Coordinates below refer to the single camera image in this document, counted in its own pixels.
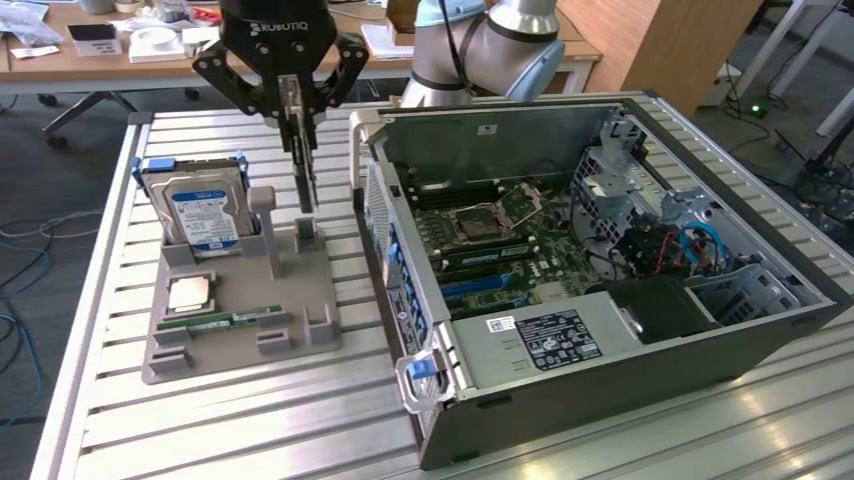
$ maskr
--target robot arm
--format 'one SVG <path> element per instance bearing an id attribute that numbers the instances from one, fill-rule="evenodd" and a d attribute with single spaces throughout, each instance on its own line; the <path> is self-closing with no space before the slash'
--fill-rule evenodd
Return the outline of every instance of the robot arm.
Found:
<path id="1" fill-rule="evenodd" d="M 316 123 L 327 107 L 338 107 L 368 59 L 358 35 L 339 33 L 326 0 L 220 0 L 220 41 L 201 52 L 193 70 L 247 115 L 260 113 L 277 126 L 291 152 L 300 209 L 316 205 L 311 151 L 318 147 Z M 331 46 L 339 64 L 315 84 L 314 71 Z M 228 66 L 227 53 L 260 76 L 252 85 Z"/>
<path id="2" fill-rule="evenodd" d="M 402 106 L 459 105 L 471 100 L 451 55 L 446 13 L 466 79 L 511 100 L 532 100 L 563 58 L 554 11 L 555 0 L 500 0 L 488 12 L 483 0 L 422 0 L 412 78 Z"/>

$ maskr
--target motherboard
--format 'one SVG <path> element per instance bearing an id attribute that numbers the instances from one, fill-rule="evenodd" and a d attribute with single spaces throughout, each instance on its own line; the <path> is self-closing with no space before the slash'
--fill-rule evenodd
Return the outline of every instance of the motherboard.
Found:
<path id="1" fill-rule="evenodd" d="M 559 193 L 532 179 L 411 192 L 451 319 L 583 295 L 602 282 Z"/>

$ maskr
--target blue cable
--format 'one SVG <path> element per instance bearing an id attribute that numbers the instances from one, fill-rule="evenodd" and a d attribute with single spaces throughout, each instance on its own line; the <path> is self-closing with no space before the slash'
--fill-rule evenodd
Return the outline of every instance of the blue cable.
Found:
<path id="1" fill-rule="evenodd" d="M 12 250 L 20 250 L 24 252 L 36 252 L 44 257 L 44 263 L 41 264 L 41 271 L 39 272 L 39 275 L 36 275 L 36 278 L 33 278 L 29 282 L 27 282 L 27 284 L 23 287 L 20 287 L 17 290 L 13 290 L 11 293 L 0 294 L 0 297 L 9 298 L 17 295 L 19 293 L 21 293 L 29 287 L 32 287 L 36 284 L 36 282 L 44 278 L 44 276 L 48 273 L 48 269 L 51 268 L 51 254 L 48 253 L 47 250 L 43 250 L 41 248 L 16 247 L 15 245 L 11 245 L 5 242 L 0 242 L 0 247 L 11 248 Z"/>
<path id="2" fill-rule="evenodd" d="M 720 235 L 718 235 L 718 231 L 707 223 L 688 222 L 679 229 L 679 243 L 682 243 L 682 247 L 684 248 L 684 254 L 688 257 L 688 260 L 691 260 L 691 262 L 694 263 L 699 263 L 699 259 L 688 249 L 688 236 L 684 234 L 684 231 L 692 228 L 698 230 L 703 230 L 711 236 L 711 239 L 715 241 L 715 244 L 716 244 L 715 248 L 723 252 L 723 266 L 724 266 L 724 269 L 728 270 L 731 258 L 727 255 L 726 245 L 723 245 L 723 242 L 720 241 Z"/>
<path id="3" fill-rule="evenodd" d="M 27 328 L 24 328 L 24 326 L 20 323 L 17 323 L 17 320 L 15 320 L 15 318 L 12 318 L 11 316 L 0 314 L 0 318 L 12 324 L 12 328 L 17 329 L 17 334 L 24 339 L 27 353 L 29 354 L 29 360 L 32 360 L 32 367 L 36 371 L 36 394 L 33 395 L 32 400 L 29 400 L 29 403 L 24 406 L 21 412 L 15 417 L 12 417 L 8 422 L 0 425 L 0 433 L 3 433 L 20 418 L 25 417 L 29 414 L 29 412 L 35 408 L 36 404 L 39 403 L 39 400 L 41 400 L 41 392 L 44 390 L 44 385 L 41 382 L 41 366 L 39 365 L 39 360 L 36 359 L 36 352 L 32 347 L 32 340 L 29 339 L 29 333 L 27 332 Z"/>

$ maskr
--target robotiq logo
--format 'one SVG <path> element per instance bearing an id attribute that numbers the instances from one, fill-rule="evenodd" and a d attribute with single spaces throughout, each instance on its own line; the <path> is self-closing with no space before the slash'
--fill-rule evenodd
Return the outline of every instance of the robotiq logo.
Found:
<path id="1" fill-rule="evenodd" d="M 252 28 L 251 36 L 256 36 L 261 32 L 288 32 L 292 30 L 308 30 L 308 22 L 291 22 L 291 23 L 251 23 Z"/>

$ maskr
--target aluminum workbench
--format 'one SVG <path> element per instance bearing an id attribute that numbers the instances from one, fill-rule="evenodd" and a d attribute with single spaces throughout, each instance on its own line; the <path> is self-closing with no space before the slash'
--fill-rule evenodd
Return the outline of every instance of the aluminum workbench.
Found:
<path id="1" fill-rule="evenodd" d="M 845 252 L 664 102 L 635 100 L 854 292 Z M 163 113 L 128 127 L 32 478 L 854 478 L 851 315 L 737 381 L 422 472 L 350 201 L 352 108 L 328 112 L 315 155 L 343 348 L 153 386 L 140 365 L 161 228 L 128 179 L 131 157 L 243 150 L 251 183 L 276 188 L 279 227 L 299 209 L 277 132 L 260 118 Z M 668 160 L 650 151 L 648 161 Z M 695 185 L 687 176 L 667 180 L 676 189 Z"/>

